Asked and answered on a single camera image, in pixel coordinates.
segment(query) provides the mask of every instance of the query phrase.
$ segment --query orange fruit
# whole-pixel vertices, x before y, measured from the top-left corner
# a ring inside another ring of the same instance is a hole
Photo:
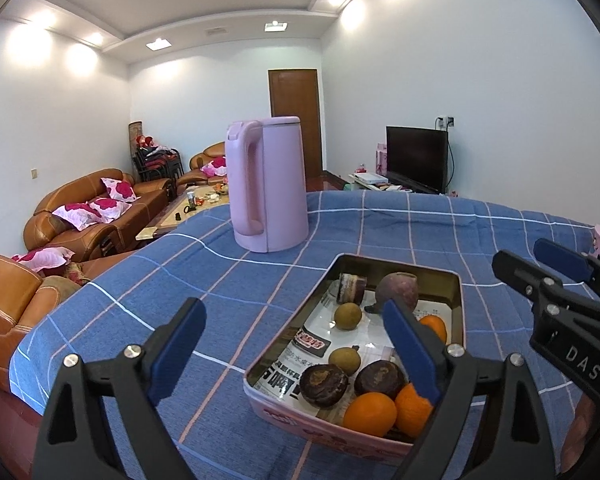
[[[424,316],[420,319],[420,322],[424,326],[428,326],[436,333],[436,335],[442,339],[443,343],[446,343],[446,326],[445,322],[442,321],[438,316]]]
[[[419,396],[411,383],[401,389],[395,397],[395,407],[398,410],[396,427],[411,438],[417,438],[422,433],[433,411],[431,403]]]
[[[395,424],[397,408],[391,397],[370,392],[357,397],[347,408],[342,425],[348,430],[385,436]]]

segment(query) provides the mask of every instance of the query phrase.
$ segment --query leather armchair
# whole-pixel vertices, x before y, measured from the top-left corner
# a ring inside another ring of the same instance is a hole
[[[62,205],[90,202],[106,196],[101,178],[125,180],[131,183],[139,197],[118,220],[111,224],[96,224],[79,232],[52,215]],[[131,175],[114,169],[80,177],[53,190],[40,201],[24,227],[24,244],[29,251],[44,246],[66,247],[75,253],[73,260],[76,262],[103,256],[106,246],[115,248],[118,253],[129,251],[138,243],[136,235],[169,203],[168,191],[172,185],[166,178],[135,184]]]
[[[131,253],[117,254],[82,265],[92,280]],[[24,336],[80,286],[60,276],[42,278],[0,256],[0,389],[11,392],[9,363]]]
[[[208,177],[206,174],[200,171],[200,168],[219,156],[224,156],[224,142],[218,142],[213,146],[209,146],[204,152],[197,153],[196,155],[192,156],[191,160],[189,161],[189,167],[191,168],[191,171],[187,171],[187,173],[177,180],[177,186],[188,186],[190,184],[209,184],[212,186],[213,184],[222,182],[224,177]]]

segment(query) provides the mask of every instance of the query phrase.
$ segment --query kettle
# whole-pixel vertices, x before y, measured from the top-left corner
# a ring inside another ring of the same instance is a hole
[[[238,245],[272,253],[305,240],[309,221],[300,119],[233,123],[224,152]]]

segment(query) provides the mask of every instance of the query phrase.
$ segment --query red tile floor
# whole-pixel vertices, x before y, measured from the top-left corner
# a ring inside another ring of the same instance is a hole
[[[308,178],[307,191],[339,190],[334,175]],[[0,390],[0,460],[16,480],[29,480],[42,418],[19,398]]]

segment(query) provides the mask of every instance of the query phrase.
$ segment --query television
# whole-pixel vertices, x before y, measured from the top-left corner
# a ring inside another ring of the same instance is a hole
[[[386,128],[386,177],[414,191],[444,193],[448,133],[428,128]]]

